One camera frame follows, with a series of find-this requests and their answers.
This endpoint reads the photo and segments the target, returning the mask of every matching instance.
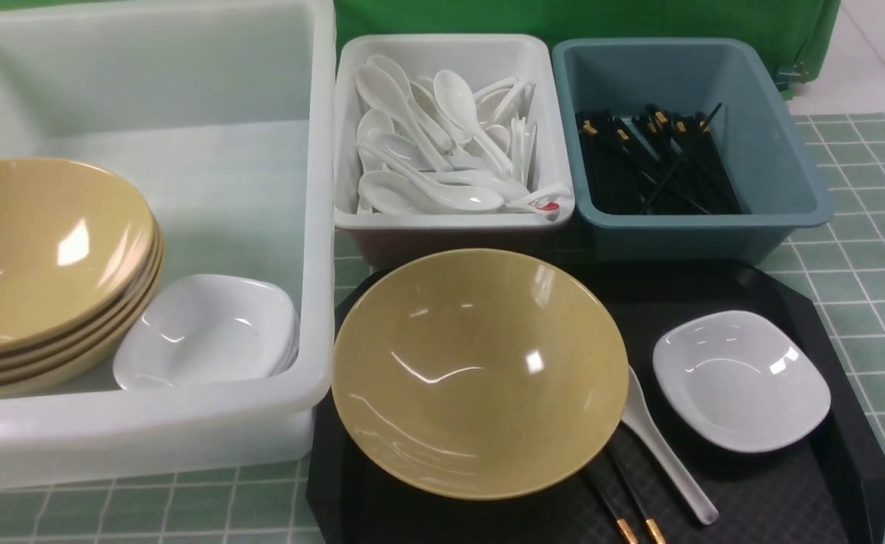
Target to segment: serving tray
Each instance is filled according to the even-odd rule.
[[[608,448],[668,542],[674,544],[881,544],[885,455],[847,380],[812,302],[738,263],[563,266],[614,315],[654,420],[721,517],[702,527],[631,431]],[[363,282],[336,310],[348,310],[384,273]],[[666,331],[695,317],[747,310],[767,317],[809,355],[828,382],[832,410],[792,447],[763,455],[730,453],[699,437],[660,393],[650,356]],[[646,532],[606,455],[589,465],[640,541]],[[620,543],[614,522],[583,478],[519,499],[463,502],[419,491],[377,468],[345,433],[329,395],[317,409],[308,504],[328,544],[382,542]]]

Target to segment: small white sauce dish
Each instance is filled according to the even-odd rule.
[[[808,356],[750,312],[711,314],[670,331],[654,348],[654,372],[688,425],[740,453],[794,444],[822,423],[832,402]]]
[[[124,389],[267,378],[298,350],[298,314],[279,286],[186,276],[163,290],[113,358]]]

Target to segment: yellow bowl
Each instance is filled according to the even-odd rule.
[[[379,467],[455,499],[508,499],[593,459],[627,400],[614,318],[559,268],[514,252],[430,255],[360,297],[332,394]]]
[[[0,161],[0,353],[106,307],[153,237],[146,200],[120,176],[68,159]]]
[[[0,383],[0,398],[13,397],[28,393],[35,393],[48,389],[53,385],[59,385],[69,379],[89,371],[97,363],[103,362],[114,349],[119,347],[125,334],[130,331],[138,318],[142,316],[161,282],[163,258],[163,241],[160,240],[159,262],[155,265],[155,272],[150,282],[137,298],[131,300],[124,311],[117,314],[103,328],[84,338],[76,345],[35,363],[42,366],[44,371],[39,374],[20,376],[16,375],[7,382]]]
[[[19,379],[21,376],[34,376],[39,372],[52,368],[57,356],[61,359],[62,354],[68,354],[70,348],[81,344],[86,340],[96,340],[97,337],[106,335],[110,328],[108,325],[116,323],[117,317],[121,317],[142,299],[150,283],[159,273],[163,251],[162,234],[156,227],[154,243],[150,251],[150,257],[146,259],[143,269],[138,273],[137,279],[124,290],[110,306],[103,309],[96,317],[79,325],[62,336],[40,344],[32,345],[23,351],[13,351],[10,354],[0,355],[0,383]]]

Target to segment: chopstick gold tip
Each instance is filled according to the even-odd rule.
[[[627,520],[620,518],[617,520],[617,529],[620,531],[622,537],[624,537],[624,541],[627,544],[640,544],[640,541],[636,539],[636,534],[633,534],[633,530],[627,524]]]
[[[661,528],[657,527],[657,522],[654,521],[654,518],[650,518],[643,522],[643,524],[647,526],[647,533],[650,534],[650,540],[654,544],[667,544],[667,541],[664,540],[664,535],[661,533]]]

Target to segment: white plastic bin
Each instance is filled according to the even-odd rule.
[[[538,125],[532,170],[533,187],[554,183],[573,187],[563,124],[546,45],[513,34],[412,34],[364,36],[342,49],[335,83],[335,226],[348,231],[365,261],[378,268],[398,266],[433,252],[494,247],[531,252],[546,232],[573,215],[568,201],[553,220],[536,215],[356,215],[362,165],[355,129],[367,110],[355,90],[355,70],[372,55],[385,55],[409,77],[434,76],[449,69],[473,90],[504,77],[536,83],[529,118]]]
[[[294,460],[330,385],[331,0],[151,0],[0,14],[0,157],[124,175],[165,232],[163,283],[282,286],[300,355],[269,379],[119,391],[110,362],[0,400],[0,488]]]

